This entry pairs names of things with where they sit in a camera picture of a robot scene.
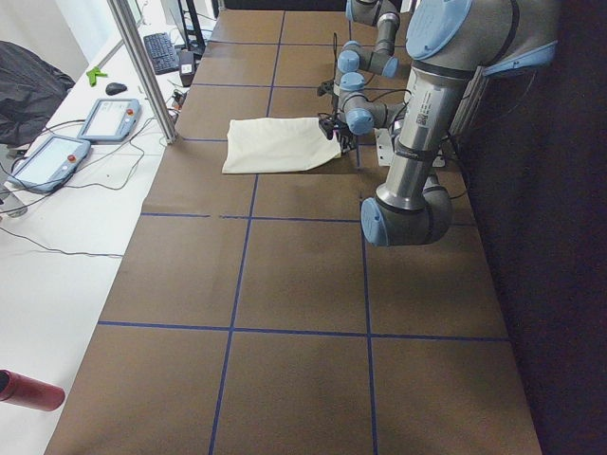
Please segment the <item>white table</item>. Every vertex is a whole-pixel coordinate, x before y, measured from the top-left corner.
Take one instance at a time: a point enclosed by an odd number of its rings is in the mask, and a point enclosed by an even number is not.
[[[141,34],[163,29],[166,26],[159,29],[145,26]],[[109,40],[94,62],[99,62],[117,39]],[[121,93],[120,98],[137,98],[141,102],[137,130],[153,116],[124,46],[101,70],[109,77],[99,78],[97,86],[90,87],[83,75],[48,126],[86,118],[96,99],[107,98],[104,88],[110,82],[127,85],[128,91]],[[176,72],[159,76],[158,82],[165,99],[175,89],[171,82],[180,84]],[[77,124],[55,132],[74,137],[80,127]],[[45,137],[39,137],[33,147]],[[64,188],[29,207],[28,213],[20,218],[3,215],[0,227],[64,251],[122,254],[166,146],[155,120],[134,143],[145,155],[122,190],[110,191],[99,186]],[[105,158],[76,173],[68,185],[95,182],[110,187],[122,185],[141,151],[127,144],[112,154],[117,147],[93,146],[84,164]],[[40,197],[26,191],[17,194],[25,204]],[[44,252],[3,231],[0,231],[0,251],[0,369],[56,384],[69,393],[120,258]],[[44,453],[61,409],[43,412],[0,403],[0,454]]]

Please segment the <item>green object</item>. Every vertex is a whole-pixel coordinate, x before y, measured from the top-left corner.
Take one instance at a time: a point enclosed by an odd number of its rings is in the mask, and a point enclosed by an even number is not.
[[[98,66],[94,66],[90,71],[86,71],[86,76],[91,87],[97,85],[97,78],[107,78],[107,74],[101,73]]]

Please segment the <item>white cloth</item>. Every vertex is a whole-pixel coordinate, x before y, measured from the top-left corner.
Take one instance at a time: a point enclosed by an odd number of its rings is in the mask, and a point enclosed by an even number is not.
[[[335,138],[327,140],[317,118],[232,120],[223,173],[306,171],[340,156]]]

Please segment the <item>brown table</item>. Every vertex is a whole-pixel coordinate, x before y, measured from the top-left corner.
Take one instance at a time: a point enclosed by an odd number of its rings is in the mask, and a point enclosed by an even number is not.
[[[375,40],[342,13],[222,11],[48,455],[540,453],[466,197],[437,244],[375,248],[369,138],[221,174],[231,119],[329,108],[334,31]]]

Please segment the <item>device screen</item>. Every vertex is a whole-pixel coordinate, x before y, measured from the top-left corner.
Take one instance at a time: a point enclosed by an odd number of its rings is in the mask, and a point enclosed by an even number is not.
[[[35,185],[44,184],[65,163],[67,157],[82,145],[81,142],[54,137],[40,152],[26,161],[15,178]]]
[[[113,136],[119,130],[129,101],[102,101],[84,134],[91,137]]]

